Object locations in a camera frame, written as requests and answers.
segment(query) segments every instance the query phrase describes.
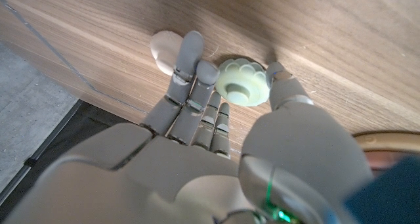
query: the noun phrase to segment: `light green knob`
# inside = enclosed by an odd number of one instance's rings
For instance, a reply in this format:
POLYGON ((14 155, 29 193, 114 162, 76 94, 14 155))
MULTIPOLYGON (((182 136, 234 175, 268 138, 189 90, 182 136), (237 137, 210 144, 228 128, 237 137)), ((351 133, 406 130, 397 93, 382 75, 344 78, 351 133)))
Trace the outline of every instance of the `light green knob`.
POLYGON ((219 66, 216 91, 228 102, 240 106, 257 106, 267 101, 270 90, 264 68, 244 58, 230 59, 219 66))

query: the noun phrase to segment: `wooden panel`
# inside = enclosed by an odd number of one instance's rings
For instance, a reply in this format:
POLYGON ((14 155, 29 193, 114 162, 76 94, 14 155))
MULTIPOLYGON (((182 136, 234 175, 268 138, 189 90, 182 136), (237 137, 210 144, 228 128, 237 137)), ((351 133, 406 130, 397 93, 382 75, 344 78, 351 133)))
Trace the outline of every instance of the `wooden panel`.
MULTIPOLYGON (((276 57, 352 133, 420 131, 415 0, 7 1, 99 91, 145 111, 169 82, 150 54, 152 34, 199 30, 204 59, 276 57)), ((232 148, 268 111, 232 105, 232 148)))

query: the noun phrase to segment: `gray robotic hand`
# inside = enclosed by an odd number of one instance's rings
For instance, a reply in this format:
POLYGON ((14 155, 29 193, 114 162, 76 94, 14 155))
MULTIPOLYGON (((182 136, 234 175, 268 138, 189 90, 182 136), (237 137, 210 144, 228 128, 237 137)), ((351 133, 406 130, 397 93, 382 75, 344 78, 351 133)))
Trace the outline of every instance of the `gray robotic hand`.
POLYGON ((218 115, 221 96, 213 93, 210 98, 210 94, 219 69, 201 60, 203 50, 204 39, 199 32, 192 31, 184 37, 166 95, 140 126, 154 135, 167 134, 179 144, 199 146, 230 158, 229 104, 222 104, 218 115))
POLYGON ((229 159, 228 104, 203 38, 184 37, 168 91, 140 126, 115 125, 72 148, 6 223, 357 223, 343 201, 371 181, 356 141, 277 62, 272 112, 229 159))

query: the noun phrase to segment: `wooden cabinet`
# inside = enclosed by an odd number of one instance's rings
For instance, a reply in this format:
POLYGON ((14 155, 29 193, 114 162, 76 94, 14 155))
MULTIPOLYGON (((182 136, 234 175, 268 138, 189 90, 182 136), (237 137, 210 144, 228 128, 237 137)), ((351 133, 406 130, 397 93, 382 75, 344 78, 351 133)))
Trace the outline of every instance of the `wooden cabinet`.
MULTIPOLYGON (((160 30, 200 31, 204 59, 274 56, 349 132, 420 131, 418 0, 3 0, 0 37, 83 100, 138 123, 169 76, 149 49, 160 30)), ((269 105, 232 105, 240 151, 269 105)), ((234 159, 239 154, 232 152, 234 159)))

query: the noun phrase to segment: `white oval object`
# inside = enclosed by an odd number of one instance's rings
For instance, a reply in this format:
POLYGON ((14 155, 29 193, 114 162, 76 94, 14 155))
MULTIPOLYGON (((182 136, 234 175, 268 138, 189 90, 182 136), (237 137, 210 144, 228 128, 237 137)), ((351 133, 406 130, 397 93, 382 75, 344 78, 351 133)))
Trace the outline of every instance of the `white oval object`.
POLYGON ((150 50, 157 67, 168 76, 172 76, 182 37, 172 31, 160 31, 152 36, 150 50))

